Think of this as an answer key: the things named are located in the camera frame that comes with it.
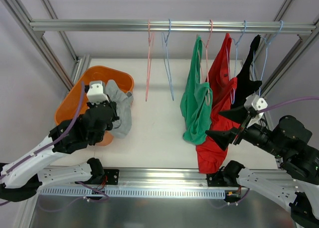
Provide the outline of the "pink hanger of green top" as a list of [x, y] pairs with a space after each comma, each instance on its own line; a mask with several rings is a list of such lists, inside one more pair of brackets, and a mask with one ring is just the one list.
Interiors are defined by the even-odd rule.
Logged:
[[[209, 50], [209, 44], [211, 40], [211, 35], [213, 31], [213, 21], [212, 19], [209, 20], [210, 22], [210, 30], [209, 30], [209, 36], [206, 42], [202, 42], [205, 46], [205, 62], [206, 62], [206, 82], [209, 83], [209, 66], [208, 66], [208, 50]], [[205, 95], [205, 102], [207, 105], [210, 104], [210, 92], [207, 91]]]

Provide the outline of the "blue hanger of grey top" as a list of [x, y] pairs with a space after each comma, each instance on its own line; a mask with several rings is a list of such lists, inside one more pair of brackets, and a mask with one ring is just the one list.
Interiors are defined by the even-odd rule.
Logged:
[[162, 43], [162, 50], [163, 50], [163, 62], [166, 71], [166, 76], [168, 79], [168, 85], [170, 89], [171, 99], [174, 101], [174, 91], [173, 91], [173, 84], [172, 84], [172, 75], [170, 70], [170, 63], [169, 63], [169, 53], [168, 53], [168, 40], [171, 32], [171, 20], [168, 20], [168, 33], [165, 34], [164, 32], [161, 33], [161, 43]]

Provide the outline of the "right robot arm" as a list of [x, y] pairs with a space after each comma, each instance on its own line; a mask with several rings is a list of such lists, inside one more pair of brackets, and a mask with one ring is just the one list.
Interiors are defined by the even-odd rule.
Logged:
[[284, 169], [301, 188], [289, 191], [265, 178], [258, 177], [243, 164], [231, 160], [222, 170], [222, 179], [227, 186], [244, 186], [275, 202], [297, 224], [304, 228], [319, 226], [319, 151], [308, 145], [312, 132], [291, 115], [283, 116], [273, 130], [259, 124], [248, 123], [261, 111], [243, 106], [219, 114], [239, 123], [227, 131], [207, 130], [221, 149], [229, 144], [246, 141], [253, 146], [282, 160]]

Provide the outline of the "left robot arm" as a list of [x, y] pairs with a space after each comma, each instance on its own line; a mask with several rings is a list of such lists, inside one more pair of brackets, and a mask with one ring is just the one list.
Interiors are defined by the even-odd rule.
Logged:
[[97, 158], [64, 169], [47, 168], [60, 158], [101, 142], [105, 132], [119, 120], [116, 102], [87, 105], [83, 114], [62, 121], [29, 153], [0, 166], [0, 198], [5, 203], [27, 200], [49, 186], [98, 184], [105, 179], [105, 170]]

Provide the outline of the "green tank top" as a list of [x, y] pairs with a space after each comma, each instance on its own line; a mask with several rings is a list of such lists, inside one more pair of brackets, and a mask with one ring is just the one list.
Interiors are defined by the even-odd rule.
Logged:
[[201, 82], [201, 59], [203, 43], [196, 37], [190, 69], [180, 102], [181, 115], [185, 121], [183, 139], [201, 145], [206, 140], [206, 131], [211, 126], [212, 89], [206, 81]]

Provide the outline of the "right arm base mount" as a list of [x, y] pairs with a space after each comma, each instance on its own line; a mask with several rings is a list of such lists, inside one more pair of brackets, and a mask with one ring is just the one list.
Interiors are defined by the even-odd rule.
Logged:
[[214, 174], [206, 175], [208, 187], [237, 187], [235, 191], [225, 192], [225, 205], [216, 207], [217, 209], [224, 208], [226, 206], [238, 206], [249, 194], [250, 189], [248, 188], [245, 193], [242, 192], [242, 186], [239, 185], [235, 178], [225, 177], [222, 171], [218, 171]]

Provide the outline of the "blue hanger of red top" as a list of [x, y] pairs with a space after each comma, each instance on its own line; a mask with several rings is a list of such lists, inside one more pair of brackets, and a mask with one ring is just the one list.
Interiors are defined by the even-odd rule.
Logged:
[[[247, 21], [244, 20], [244, 29], [242, 30], [242, 33], [241, 33], [240, 37], [238, 38], [238, 40], [235, 40], [234, 38], [231, 37], [231, 39], [232, 39], [233, 42], [234, 42], [235, 52], [236, 52], [236, 54], [235, 54], [235, 66], [234, 66], [234, 74], [233, 74], [234, 76], [233, 76], [233, 78], [235, 78], [236, 75], [237, 75], [238, 47], [239, 47], [239, 44], [240, 44], [240, 42], [241, 42], [241, 40], [242, 40], [243, 35], [244, 35], [245, 32], [246, 32], [246, 28], [247, 28]], [[226, 58], [227, 58], [227, 68], [228, 68], [229, 80], [231, 80], [231, 76], [230, 76], [230, 72], [231, 72], [231, 70], [230, 70], [230, 52], [228, 51], [228, 46], [226, 47]], [[230, 99], [231, 99], [231, 104], [232, 104], [232, 105], [235, 103], [235, 93], [236, 93], [235, 89], [233, 89], [233, 90], [231, 91], [231, 93], [230, 93]]]

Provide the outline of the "grey tank top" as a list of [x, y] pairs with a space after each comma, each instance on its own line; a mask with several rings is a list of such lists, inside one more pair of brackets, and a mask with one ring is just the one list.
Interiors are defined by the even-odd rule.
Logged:
[[123, 92], [114, 80], [109, 80], [105, 87], [105, 92], [111, 101], [116, 103], [116, 113], [118, 120], [113, 122], [110, 133], [115, 138], [125, 138], [132, 128], [131, 105], [134, 100], [132, 91]]

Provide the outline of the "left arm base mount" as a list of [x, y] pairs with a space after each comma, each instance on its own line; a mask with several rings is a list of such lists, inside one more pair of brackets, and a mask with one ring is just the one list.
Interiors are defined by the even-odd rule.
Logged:
[[104, 169], [105, 185], [118, 185], [119, 183], [119, 169]]

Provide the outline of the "red tank top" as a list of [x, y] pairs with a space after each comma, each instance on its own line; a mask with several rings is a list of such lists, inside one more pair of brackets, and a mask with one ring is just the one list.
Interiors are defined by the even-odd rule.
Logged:
[[221, 116], [221, 111], [231, 109], [231, 98], [237, 89], [237, 78], [230, 77], [229, 55], [232, 39], [226, 33], [222, 46], [208, 73], [210, 88], [213, 92], [211, 125], [203, 144], [196, 146], [198, 169], [201, 174], [216, 173], [224, 162], [227, 151], [228, 136], [223, 136], [239, 124]]

